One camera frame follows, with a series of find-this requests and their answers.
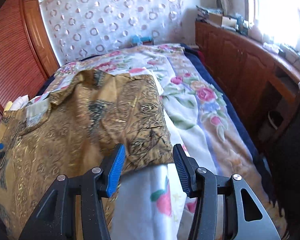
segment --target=golden fabric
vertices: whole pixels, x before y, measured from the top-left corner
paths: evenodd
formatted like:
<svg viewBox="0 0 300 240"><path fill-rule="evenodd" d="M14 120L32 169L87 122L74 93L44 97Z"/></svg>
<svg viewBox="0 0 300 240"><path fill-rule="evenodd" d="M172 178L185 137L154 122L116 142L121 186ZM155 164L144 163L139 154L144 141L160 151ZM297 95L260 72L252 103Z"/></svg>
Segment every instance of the golden fabric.
<svg viewBox="0 0 300 240"><path fill-rule="evenodd" d="M59 174L84 174L117 143L126 147L122 173L173 162L163 107L150 75L82 71L48 100L48 110L38 120L25 109L7 111L2 119L7 154L0 163L0 217L13 239ZM104 201L108 225L114 200Z"/></svg>

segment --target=navy blue blanket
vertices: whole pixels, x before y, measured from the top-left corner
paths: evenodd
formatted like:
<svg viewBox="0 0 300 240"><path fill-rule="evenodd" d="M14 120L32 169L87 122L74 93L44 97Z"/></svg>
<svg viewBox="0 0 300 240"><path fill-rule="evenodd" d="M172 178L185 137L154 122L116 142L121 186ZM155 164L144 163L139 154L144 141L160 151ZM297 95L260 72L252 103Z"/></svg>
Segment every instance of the navy blue blanket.
<svg viewBox="0 0 300 240"><path fill-rule="evenodd" d="M227 111L228 114L236 126L239 135L241 136L243 142L247 146L248 150L250 151L250 154L252 155L254 165L256 166L258 172L261 174L262 177L262 185L263 189L269 196L269 200L273 201L273 203L276 203L276 196L274 191L274 186L272 184L272 178L269 172L265 168L265 164L263 162L263 158L261 155L259 155L257 148L255 147L254 143L252 142L247 130L243 126L242 122L240 121L237 113L234 110L234 107L232 106L230 100L228 97L224 94L222 89L218 86L218 84L214 81L212 76L209 74L209 72L206 70L206 68L202 65L199 54L197 51L191 49L190 47L186 46L185 44L181 44L185 48L185 56L191 61L191 63L194 65L194 67L197 69L201 77L207 81L208 83L214 85L214 87L221 93L223 93L223 99L227 104Z"/></svg>

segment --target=blue gripper pad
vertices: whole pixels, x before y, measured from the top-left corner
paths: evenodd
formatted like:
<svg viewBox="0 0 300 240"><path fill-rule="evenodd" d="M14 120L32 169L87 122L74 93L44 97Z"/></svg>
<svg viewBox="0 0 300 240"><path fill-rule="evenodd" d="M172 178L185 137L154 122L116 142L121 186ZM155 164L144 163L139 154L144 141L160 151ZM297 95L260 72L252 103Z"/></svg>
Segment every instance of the blue gripper pad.
<svg viewBox="0 0 300 240"><path fill-rule="evenodd" d="M117 189L117 184L122 172L125 161L125 147L123 144L117 144L112 154L102 161L100 167L103 169L105 185L107 185L105 194L108 198Z"/></svg>

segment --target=cardboard box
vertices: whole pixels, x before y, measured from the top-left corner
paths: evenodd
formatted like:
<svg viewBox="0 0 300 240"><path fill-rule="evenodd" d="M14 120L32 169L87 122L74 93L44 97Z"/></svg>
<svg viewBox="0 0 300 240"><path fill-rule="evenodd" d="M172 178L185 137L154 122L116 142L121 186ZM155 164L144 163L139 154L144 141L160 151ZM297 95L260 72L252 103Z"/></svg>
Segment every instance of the cardboard box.
<svg viewBox="0 0 300 240"><path fill-rule="evenodd" d="M209 13L209 20L218 26L228 26L235 28L237 19L222 16L221 14Z"/></svg>

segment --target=bedsheet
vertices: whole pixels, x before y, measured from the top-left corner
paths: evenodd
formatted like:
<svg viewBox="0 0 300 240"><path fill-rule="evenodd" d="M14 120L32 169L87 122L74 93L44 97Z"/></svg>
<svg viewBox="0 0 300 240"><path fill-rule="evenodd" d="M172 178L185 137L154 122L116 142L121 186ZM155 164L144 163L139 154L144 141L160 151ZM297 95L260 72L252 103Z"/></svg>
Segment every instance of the bedsheet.
<svg viewBox="0 0 300 240"><path fill-rule="evenodd" d="M266 184L262 179L267 178L262 174L265 169L258 167L262 165L255 147L229 100L202 64L197 64L199 59L192 58L192 64L187 53L179 44L138 46L69 63L58 69L47 91L67 87L72 77L84 69L101 69L111 74L121 71L142 74L145 68L152 71L164 90L161 97L166 123L174 138L172 144L181 143L200 166L214 174L228 177L241 174L283 236L287 224L279 215L277 203L266 193L267 187L263 187ZM32 102L47 96L48 92ZM121 180L111 236L187 239L195 205L196 200L186 198L182 192L174 164L143 169ZM216 239L222 235L222 205L218 201Z"/></svg>

